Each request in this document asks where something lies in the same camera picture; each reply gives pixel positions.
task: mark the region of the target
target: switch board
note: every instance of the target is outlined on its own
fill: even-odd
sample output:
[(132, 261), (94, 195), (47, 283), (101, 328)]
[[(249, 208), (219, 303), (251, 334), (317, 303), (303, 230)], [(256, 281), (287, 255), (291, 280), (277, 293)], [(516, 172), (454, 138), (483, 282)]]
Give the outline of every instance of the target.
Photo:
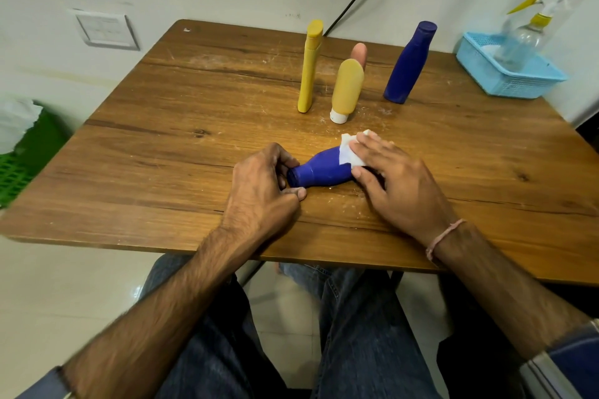
[(89, 46), (139, 50), (126, 15), (74, 11), (83, 41)]

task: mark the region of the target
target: green plastic basket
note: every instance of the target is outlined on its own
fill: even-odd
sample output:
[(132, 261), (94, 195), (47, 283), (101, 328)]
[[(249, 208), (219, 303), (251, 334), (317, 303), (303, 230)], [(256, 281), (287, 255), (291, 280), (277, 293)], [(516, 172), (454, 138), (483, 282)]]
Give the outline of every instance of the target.
[(14, 153), (0, 155), (0, 207), (8, 207), (33, 179)]
[(42, 109), (14, 152), (0, 155), (0, 207), (7, 207), (68, 139), (60, 120)]

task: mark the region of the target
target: left hand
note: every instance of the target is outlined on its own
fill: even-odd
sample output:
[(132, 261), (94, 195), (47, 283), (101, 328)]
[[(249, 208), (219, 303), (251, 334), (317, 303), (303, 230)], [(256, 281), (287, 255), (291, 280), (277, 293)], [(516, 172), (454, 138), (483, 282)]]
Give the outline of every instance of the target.
[(286, 188), (289, 168), (300, 162), (272, 143), (236, 164), (221, 228), (253, 249), (284, 229), (305, 199), (305, 188)]

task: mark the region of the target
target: floor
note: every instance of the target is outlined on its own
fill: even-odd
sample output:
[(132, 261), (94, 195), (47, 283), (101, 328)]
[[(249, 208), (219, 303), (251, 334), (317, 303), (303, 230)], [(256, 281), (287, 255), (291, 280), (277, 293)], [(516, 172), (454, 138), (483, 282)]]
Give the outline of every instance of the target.
[[(62, 364), (134, 304), (158, 257), (0, 237), (0, 399)], [(310, 388), (320, 359), (315, 300), (268, 263), (246, 292), (267, 356), (289, 387)], [(397, 294), (437, 390), (448, 398), (435, 362), (449, 335), (437, 277), (406, 273)]]

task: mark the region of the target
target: white tissue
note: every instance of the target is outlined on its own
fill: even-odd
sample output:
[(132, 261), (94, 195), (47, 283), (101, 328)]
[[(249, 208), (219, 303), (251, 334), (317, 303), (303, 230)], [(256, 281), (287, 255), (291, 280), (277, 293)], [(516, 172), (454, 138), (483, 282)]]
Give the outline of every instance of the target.
[(40, 117), (41, 110), (31, 100), (0, 101), (0, 155), (14, 150)]
[[(370, 130), (366, 130), (363, 132), (366, 136), (370, 133)], [(339, 146), (339, 164), (349, 163), (354, 166), (365, 166), (366, 163), (362, 161), (358, 156), (352, 152), (352, 149), (349, 148), (349, 142), (351, 140), (355, 140), (356, 135), (350, 136), (348, 133), (341, 135), (341, 145)]]

